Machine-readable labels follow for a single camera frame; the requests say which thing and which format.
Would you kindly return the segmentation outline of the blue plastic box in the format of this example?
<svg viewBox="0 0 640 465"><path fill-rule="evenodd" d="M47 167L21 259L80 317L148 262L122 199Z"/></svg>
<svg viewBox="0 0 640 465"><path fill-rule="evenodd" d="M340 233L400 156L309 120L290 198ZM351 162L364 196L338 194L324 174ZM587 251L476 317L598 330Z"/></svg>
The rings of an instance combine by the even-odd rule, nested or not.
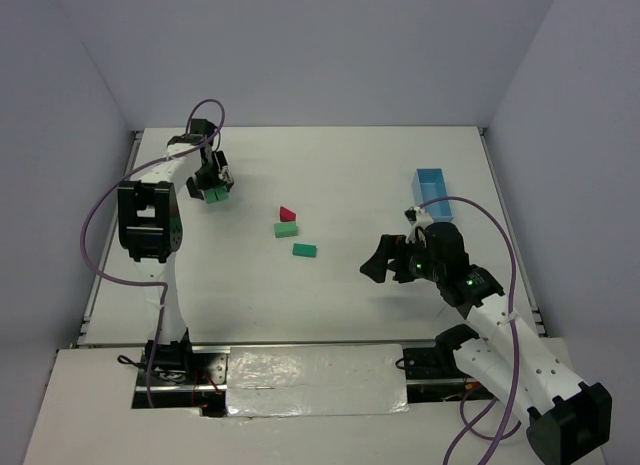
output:
<svg viewBox="0 0 640 465"><path fill-rule="evenodd" d="M419 168L412 181L415 205L448 195L444 173L441 168ZM448 201L434 202L426 207L435 222L452 222L453 213Z"/></svg>

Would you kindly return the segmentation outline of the dark green rectangular block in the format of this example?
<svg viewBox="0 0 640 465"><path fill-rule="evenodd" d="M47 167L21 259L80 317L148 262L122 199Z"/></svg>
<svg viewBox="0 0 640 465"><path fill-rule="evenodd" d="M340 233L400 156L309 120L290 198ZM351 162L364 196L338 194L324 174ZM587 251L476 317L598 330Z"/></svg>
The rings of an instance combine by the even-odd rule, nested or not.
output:
<svg viewBox="0 0 640 465"><path fill-rule="evenodd" d="M317 246L312 244L295 243L292 248L292 255L305 258L315 258L317 256Z"/></svg>

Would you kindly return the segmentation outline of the small green cube block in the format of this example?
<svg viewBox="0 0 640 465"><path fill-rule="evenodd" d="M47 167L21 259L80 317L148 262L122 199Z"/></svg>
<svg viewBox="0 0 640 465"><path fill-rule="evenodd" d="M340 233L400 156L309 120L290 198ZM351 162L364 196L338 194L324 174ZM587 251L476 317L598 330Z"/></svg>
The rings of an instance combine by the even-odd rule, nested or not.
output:
<svg viewBox="0 0 640 465"><path fill-rule="evenodd" d="M208 204L216 203L218 201L217 192L215 189L209 189L204 192L204 199Z"/></svg>

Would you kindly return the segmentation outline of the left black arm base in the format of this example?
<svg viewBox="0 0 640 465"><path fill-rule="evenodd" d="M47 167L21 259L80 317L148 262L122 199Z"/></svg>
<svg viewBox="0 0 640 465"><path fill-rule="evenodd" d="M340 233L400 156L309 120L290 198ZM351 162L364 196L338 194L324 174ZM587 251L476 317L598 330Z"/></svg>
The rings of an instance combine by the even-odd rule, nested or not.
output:
<svg viewBox="0 0 640 465"><path fill-rule="evenodd" d="M120 354L117 362L136 371L133 409L190 408L221 418L227 415L229 358L227 350L182 340L157 347L148 342L138 358Z"/></svg>

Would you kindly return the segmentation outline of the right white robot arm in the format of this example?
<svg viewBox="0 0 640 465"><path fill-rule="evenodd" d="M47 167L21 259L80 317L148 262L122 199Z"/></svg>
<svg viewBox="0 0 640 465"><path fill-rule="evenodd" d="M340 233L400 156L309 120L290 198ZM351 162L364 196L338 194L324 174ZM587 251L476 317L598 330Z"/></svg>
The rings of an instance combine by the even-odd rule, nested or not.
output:
<svg viewBox="0 0 640 465"><path fill-rule="evenodd" d="M382 283L436 284L464 322L437 340L454 367L504 403L526 427L526 437L545 464L572 464L610 438L612 397L589 385L557 358L516 311L502 286L471 263L463 237L451 223L417 227L414 234L381 237L360 268Z"/></svg>

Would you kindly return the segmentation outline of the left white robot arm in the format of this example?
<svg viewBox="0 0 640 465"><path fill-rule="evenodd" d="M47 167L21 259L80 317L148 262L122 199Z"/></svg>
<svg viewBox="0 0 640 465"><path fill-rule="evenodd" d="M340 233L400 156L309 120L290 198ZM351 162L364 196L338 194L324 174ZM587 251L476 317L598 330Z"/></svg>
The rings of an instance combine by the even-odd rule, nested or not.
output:
<svg viewBox="0 0 640 465"><path fill-rule="evenodd" d="M150 341L179 343L187 334L176 285L176 256L184 237L178 194L208 204L224 201L234 185L224 152L213 144L219 127L192 119L172 137L166 154L140 177L117 189L118 235L135 262L151 313Z"/></svg>

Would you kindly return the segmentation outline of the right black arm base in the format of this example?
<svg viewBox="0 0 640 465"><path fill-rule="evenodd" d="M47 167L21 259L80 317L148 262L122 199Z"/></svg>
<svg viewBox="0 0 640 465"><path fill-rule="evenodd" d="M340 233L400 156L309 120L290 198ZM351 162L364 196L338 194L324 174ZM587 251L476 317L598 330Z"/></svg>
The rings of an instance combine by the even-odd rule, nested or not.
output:
<svg viewBox="0 0 640 465"><path fill-rule="evenodd" d="M436 336L428 346L404 347L395 361L404 372L410 404L460 401L479 382L461 372L454 362L453 352L479 335L467 325L457 325Z"/></svg>

